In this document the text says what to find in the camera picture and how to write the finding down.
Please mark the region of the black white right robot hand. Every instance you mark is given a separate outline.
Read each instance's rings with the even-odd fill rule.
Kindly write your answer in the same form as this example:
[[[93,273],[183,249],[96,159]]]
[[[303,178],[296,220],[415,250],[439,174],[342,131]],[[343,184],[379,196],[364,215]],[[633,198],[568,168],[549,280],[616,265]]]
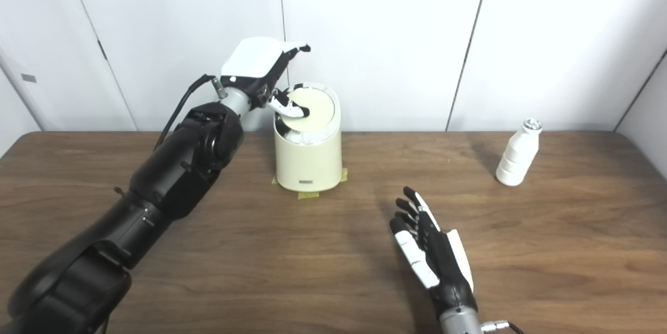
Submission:
[[[465,308],[477,311],[472,286],[459,266],[452,241],[417,191],[405,186],[403,196],[395,201],[398,211],[390,220],[390,229],[408,265],[428,291],[436,313]]]

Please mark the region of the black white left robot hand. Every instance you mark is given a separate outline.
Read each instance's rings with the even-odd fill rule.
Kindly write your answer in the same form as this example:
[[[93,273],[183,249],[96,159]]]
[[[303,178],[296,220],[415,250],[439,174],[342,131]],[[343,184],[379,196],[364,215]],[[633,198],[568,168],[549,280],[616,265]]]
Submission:
[[[285,90],[277,88],[277,82],[298,52],[310,50],[305,42],[245,38],[221,68],[221,103],[239,118],[266,107],[289,118],[307,118],[310,109],[291,100]]]

